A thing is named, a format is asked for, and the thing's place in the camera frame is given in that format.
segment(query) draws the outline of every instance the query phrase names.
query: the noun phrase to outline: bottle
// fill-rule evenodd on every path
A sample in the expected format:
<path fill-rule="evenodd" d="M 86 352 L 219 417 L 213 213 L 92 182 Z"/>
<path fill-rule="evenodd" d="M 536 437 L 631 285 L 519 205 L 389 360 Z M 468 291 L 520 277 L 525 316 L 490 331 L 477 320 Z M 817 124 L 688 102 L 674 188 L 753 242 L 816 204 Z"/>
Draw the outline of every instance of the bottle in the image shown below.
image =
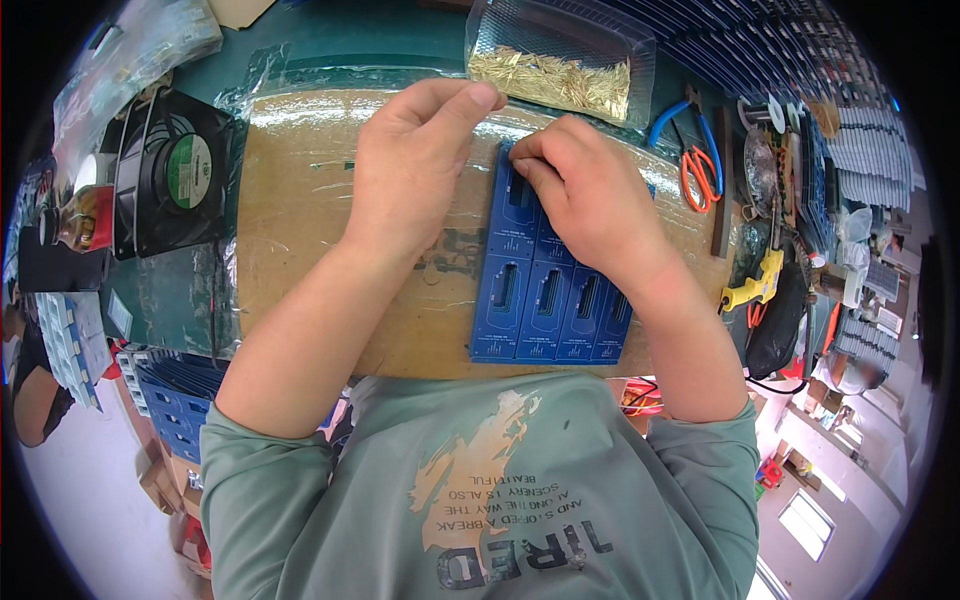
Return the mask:
<path fill-rule="evenodd" d="M 85 185 L 65 206 L 40 213 L 40 244 L 74 252 L 108 248 L 113 241 L 113 186 Z"/>

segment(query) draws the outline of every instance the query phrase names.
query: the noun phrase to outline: sticker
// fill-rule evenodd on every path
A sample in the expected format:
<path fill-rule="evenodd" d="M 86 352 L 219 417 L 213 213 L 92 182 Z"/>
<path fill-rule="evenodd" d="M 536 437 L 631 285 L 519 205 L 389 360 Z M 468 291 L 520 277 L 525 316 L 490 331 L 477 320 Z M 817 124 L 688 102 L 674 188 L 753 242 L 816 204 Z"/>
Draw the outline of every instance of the sticker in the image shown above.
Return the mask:
<path fill-rule="evenodd" d="M 177 140 L 167 159 L 167 190 L 180 208 L 193 208 L 210 187 L 210 148 L 202 137 L 188 133 Z"/>
<path fill-rule="evenodd" d="M 124 305 L 116 290 L 110 290 L 110 303 L 107 306 L 107 316 L 117 326 L 124 339 L 130 337 L 130 327 L 133 324 L 133 314 Z"/>

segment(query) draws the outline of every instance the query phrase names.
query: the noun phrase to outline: cooling fan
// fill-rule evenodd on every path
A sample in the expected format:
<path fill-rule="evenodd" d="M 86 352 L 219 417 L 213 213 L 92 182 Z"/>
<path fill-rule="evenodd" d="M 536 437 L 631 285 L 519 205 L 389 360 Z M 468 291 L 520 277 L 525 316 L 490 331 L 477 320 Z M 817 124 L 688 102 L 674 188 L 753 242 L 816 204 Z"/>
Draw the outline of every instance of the cooling fan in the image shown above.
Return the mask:
<path fill-rule="evenodd" d="M 224 236 L 233 118 L 169 87 L 124 124 L 113 253 L 146 257 Z"/>

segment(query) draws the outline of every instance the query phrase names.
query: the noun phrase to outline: fan label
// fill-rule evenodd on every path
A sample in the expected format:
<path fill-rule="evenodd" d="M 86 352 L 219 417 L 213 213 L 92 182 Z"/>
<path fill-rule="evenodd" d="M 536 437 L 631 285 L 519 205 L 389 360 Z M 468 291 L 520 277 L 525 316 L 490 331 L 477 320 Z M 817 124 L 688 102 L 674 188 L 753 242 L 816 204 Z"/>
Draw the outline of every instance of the fan label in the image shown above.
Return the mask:
<path fill-rule="evenodd" d="M 193 208 L 210 187 L 210 148 L 202 137 L 189 133 L 177 141 L 167 162 L 167 189 L 181 208 Z"/>

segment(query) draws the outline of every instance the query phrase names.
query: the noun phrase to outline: blue circuit board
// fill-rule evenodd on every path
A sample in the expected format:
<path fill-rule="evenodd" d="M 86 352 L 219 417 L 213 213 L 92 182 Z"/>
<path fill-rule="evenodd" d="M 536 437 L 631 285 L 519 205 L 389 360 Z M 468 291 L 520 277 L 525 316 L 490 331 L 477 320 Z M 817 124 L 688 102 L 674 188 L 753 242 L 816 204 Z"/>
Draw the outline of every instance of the blue circuit board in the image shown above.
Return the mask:
<path fill-rule="evenodd" d="M 470 361 L 615 365 L 633 309 L 603 274 L 576 261 L 540 200 L 497 146 L 490 225 Z M 649 185 L 650 195 L 656 188 Z"/>

